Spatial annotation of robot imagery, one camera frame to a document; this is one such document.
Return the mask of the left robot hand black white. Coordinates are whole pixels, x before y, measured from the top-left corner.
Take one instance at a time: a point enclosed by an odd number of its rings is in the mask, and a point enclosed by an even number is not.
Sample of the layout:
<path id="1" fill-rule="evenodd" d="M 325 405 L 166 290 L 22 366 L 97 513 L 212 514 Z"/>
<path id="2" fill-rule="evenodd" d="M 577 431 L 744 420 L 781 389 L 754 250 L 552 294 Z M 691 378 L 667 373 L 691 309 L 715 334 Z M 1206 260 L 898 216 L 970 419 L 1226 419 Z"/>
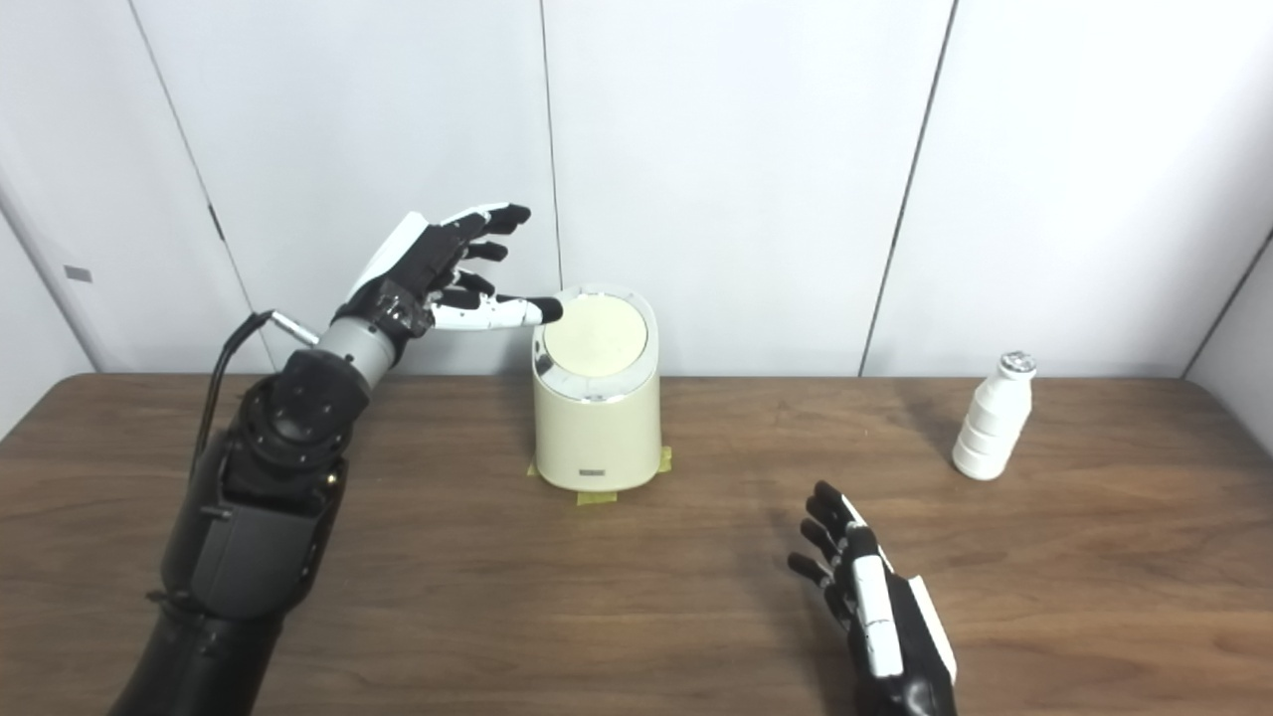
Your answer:
<path id="1" fill-rule="evenodd" d="M 503 262 L 500 237 L 531 218 L 527 206 L 472 206 L 440 223 L 410 213 L 364 268 L 334 313 L 362 320 L 396 348 L 429 330 L 476 333 L 552 324 L 564 316 L 555 297 L 502 294 L 463 262 Z"/>

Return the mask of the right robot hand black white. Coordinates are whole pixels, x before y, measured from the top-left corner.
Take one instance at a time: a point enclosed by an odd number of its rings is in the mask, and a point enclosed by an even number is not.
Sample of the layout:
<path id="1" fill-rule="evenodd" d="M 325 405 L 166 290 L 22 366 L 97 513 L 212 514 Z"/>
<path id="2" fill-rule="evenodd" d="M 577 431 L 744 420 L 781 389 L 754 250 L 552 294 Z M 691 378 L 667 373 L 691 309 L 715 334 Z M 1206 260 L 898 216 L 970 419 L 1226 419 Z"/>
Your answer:
<path id="1" fill-rule="evenodd" d="M 813 584 L 845 631 L 855 713 L 959 713 L 959 661 L 923 577 L 899 575 L 836 485 L 816 482 L 799 533 L 821 557 L 793 552 L 787 566 Z"/>

